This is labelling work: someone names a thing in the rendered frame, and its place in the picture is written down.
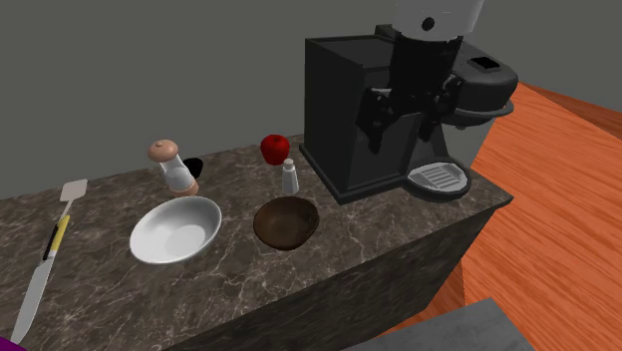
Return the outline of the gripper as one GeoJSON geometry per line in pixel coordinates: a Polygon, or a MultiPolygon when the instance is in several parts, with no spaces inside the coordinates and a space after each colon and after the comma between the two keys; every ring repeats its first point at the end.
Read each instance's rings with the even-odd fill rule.
{"type": "Polygon", "coordinates": [[[425,113],[419,137],[428,142],[446,115],[454,112],[463,80],[451,75],[463,37],[424,41],[397,34],[390,63],[390,88],[366,88],[356,125],[373,154],[380,151],[384,131],[398,114],[425,113]]]}

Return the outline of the black coffee machine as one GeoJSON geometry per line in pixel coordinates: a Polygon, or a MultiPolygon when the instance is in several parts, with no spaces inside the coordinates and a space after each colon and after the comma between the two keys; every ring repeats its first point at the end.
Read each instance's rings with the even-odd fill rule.
{"type": "Polygon", "coordinates": [[[464,196],[470,166],[495,119],[512,113],[517,74],[463,40],[453,75],[463,80],[454,112],[428,142],[422,114],[403,117],[383,133],[377,154],[356,125],[366,88],[386,88],[395,31],[312,38],[305,42],[304,142],[300,151],[340,204],[401,187],[431,201],[464,196]]]}

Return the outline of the small white salt shaker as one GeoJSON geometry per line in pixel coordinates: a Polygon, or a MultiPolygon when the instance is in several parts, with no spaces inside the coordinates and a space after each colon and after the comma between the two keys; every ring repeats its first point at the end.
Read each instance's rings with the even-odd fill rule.
{"type": "Polygon", "coordinates": [[[286,194],[299,191],[297,170],[292,159],[286,159],[282,164],[282,191],[286,194]]]}

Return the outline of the red apple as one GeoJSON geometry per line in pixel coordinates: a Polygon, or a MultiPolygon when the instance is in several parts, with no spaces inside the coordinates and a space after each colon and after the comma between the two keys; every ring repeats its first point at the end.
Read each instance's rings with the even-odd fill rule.
{"type": "Polygon", "coordinates": [[[281,135],[269,135],[260,143],[264,160],[272,166],[280,166],[289,156],[289,141],[281,135]]]}

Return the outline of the dark brown bowl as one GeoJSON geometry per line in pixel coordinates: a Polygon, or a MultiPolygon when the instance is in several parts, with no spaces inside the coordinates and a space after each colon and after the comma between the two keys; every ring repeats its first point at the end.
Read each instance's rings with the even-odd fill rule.
{"type": "Polygon", "coordinates": [[[313,202],[298,196],[280,196],[257,211],[253,230],[266,245],[287,251],[303,245],[319,223],[319,211],[313,202]]]}

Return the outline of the small black object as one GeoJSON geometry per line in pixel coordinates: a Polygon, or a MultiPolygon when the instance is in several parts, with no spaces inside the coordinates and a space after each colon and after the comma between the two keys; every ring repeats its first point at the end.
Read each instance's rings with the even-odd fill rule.
{"type": "Polygon", "coordinates": [[[203,170],[203,160],[200,158],[188,158],[188,159],[184,159],[183,164],[188,168],[190,174],[194,177],[194,178],[199,178],[202,170],[203,170]]]}

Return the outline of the white bowl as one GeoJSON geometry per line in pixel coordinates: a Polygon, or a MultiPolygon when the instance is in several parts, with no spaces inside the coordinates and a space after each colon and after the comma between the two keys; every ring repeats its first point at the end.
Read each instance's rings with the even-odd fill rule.
{"type": "Polygon", "coordinates": [[[185,261],[213,242],[221,221],[220,207],[207,197],[171,199],[138,221],[130,236],[130,251],[147,264],[185,261]]]}

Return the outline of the grey spatula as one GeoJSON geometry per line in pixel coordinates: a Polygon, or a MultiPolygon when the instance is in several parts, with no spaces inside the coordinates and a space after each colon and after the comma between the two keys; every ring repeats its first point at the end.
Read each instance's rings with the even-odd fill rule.
{"type": "Polygon", "coordinates": [[[63,218],[64,216],[67,215],[72,203],[76,199],[85,195],[86,190],[87,190],[87,185],[88,185],[88,180],[86,178],[73,180],[63,185],[61,195],[60,195],[60,201],[64,202],[66,205],[60,218],[63,218]]]}

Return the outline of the yellow handled knife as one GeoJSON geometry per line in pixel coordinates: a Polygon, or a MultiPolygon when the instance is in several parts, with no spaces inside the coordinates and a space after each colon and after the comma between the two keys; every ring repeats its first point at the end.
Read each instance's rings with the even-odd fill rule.
{"type": "Polygon", "coordinates": [[[33,272],[10,338],[15,344],[22,342],[33,323],[69,220],[70,217],[64,215],[55,225],[43,259],[33,272]]]}

